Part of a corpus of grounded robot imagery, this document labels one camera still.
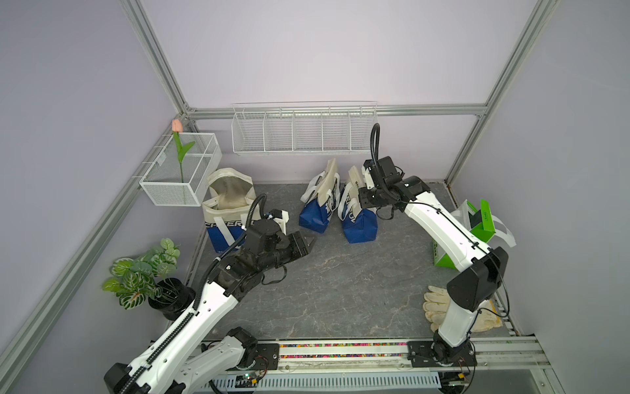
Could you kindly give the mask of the blue beige takeout bag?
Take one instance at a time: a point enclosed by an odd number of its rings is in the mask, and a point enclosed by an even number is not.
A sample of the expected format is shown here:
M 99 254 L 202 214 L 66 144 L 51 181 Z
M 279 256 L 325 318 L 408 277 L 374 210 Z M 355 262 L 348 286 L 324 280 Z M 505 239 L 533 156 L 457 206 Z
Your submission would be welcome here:
M 243 234 L 257 195 L 252 178 L 231 167 L 213 172 L 208 190 L 210 199 L 202 203 L 205 227 L 213 249 L 221 254 Z

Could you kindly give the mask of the green and white takeout bag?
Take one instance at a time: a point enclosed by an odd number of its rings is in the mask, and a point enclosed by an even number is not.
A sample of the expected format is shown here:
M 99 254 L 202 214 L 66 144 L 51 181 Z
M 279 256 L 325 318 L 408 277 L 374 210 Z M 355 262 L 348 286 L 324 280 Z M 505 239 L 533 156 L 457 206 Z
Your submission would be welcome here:
M 492 213 L 487 200 L 481 199 L 479 208 L 464 200 L 451 215 L 480 241 L 488 244 L 492 238 L 500 238 L 508 247 L 516 246 L 513 233 Z

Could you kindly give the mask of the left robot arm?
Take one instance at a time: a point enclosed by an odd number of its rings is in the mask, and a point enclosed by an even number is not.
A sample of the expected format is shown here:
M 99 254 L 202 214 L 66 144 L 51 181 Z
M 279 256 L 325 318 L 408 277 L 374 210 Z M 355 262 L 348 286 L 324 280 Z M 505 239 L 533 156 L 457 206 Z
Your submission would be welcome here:
M 266 212 L 267 196 L 254 199 L 243 233 L 210 264 L 195 298 L 175 323 L 129 364 L 116 363 L 104 382 L 111 393 L 193 393 L 228 369 L 256 363 L 257 340 L 235 328 L 200 355 L 193 353 L 214 326 L 255 287 L 266 272 L 307 256 L 314 242 L 280 225 L 284 211 Z

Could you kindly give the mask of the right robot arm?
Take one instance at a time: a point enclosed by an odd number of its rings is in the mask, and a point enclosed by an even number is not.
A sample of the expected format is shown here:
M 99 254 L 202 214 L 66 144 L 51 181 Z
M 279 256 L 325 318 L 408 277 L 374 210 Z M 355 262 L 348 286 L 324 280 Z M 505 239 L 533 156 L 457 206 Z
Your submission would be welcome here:
M 482 312 L 482 302 L 504 283 L 509 255 L 503 248 L 493 249 L 474 236 L 442 206 L 422 179 L 405 178 L 391 157 L 381 158 L 380 134 L 380 124 L 375 123 L 370 133 L 371 158 L 364 163 L 366 186 L 359 189 L 359 203 L 362 208 L 390 206 L 400 210 L 451 257 L 459 272 L 446 286 L 451 302 L 432 344 L 417 355 L 441 366 L 452 366 L 475 355 L 470 334 Z

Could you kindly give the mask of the beige work glove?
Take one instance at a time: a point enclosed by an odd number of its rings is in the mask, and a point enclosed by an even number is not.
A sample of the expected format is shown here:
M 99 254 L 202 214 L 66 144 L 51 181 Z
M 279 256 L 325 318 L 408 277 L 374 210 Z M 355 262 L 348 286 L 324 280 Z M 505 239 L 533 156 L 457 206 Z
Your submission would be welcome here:
M 433 286 L 428 287 L 428 292 L 423 295 L 423 298 L 425 318 L 430 323 L 430 328 L 434 333 L 446 317 L 451 298 L 448 296 L 445 288 Z M 473 333 L 484 333 L 503 326 L 501 318 L 495 314 L 495 305 L 491 300 L 484 300 L 481 307 L 483 311 L 472 327 Z

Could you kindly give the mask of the artificial pink tulip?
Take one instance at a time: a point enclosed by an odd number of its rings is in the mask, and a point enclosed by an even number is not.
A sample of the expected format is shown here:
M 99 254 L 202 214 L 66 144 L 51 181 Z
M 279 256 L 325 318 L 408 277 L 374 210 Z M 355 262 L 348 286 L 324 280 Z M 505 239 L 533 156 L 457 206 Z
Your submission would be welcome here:
M 179 119 L 172 120 L 172 138 L 174 140 L 176 150 L 177 150 L 177 160 L 180 169 L 180 181 L 184 182 L 184 169 L 183 169 L 183 161 L 187 153 L 195 146 L 195 142 L 191 141 L 189 143 L 183 144 L 181 140 L 181 134 L 184 132 L 183 125 Z

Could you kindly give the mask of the potted green leafy plant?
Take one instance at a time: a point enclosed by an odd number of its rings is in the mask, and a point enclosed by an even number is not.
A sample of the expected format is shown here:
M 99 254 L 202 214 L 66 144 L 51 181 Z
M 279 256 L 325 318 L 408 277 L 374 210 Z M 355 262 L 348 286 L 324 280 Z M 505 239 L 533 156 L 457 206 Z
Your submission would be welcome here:
M 123 310 L 147 303 L 167 320 L 175 321 L 195 300 L 195 291 L 174 277 L 179 258 L 179 246 L 163 238 L 138 257 L 116 259 L 101 289 L 115 295 Z

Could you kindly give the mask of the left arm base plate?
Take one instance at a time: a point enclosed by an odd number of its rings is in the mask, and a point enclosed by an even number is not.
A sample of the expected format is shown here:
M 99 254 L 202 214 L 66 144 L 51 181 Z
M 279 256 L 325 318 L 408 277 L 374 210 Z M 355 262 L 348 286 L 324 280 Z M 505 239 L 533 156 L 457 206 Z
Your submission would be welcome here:
M 243 358 L 236 366 L 242 370 L 276 370 L 280 361 L 280 345 L 275 342 L 259 343 L 244 351 Z

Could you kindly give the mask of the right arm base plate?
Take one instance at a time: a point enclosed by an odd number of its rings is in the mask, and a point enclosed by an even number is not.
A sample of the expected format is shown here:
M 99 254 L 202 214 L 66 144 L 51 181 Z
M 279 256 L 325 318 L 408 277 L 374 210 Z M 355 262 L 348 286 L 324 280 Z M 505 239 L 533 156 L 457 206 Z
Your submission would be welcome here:
M 437 341 L 408 341 L 408 360 L 414 368 L 424 367 L 457 367 L 477 366 L 476 353 L 471 341 L 451 347 L 446 342 Z

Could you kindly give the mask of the aluminium frame rail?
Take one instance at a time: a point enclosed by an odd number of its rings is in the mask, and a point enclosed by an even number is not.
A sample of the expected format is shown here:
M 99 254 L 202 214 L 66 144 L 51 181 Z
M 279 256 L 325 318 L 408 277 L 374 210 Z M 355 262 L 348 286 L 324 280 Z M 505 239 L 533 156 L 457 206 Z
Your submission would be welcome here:
M 378 117 L 404 116 L 482 116 L 489 107 L 483 103 L 455 104 L 395 104 L 374 102 L 315 102 L 315 103 L 245 103 L 229 108 L 192 108 L 187 117 L 193 121 L 226 120 L 236 114 L 315 114 L 315 113 L 373 113 Z

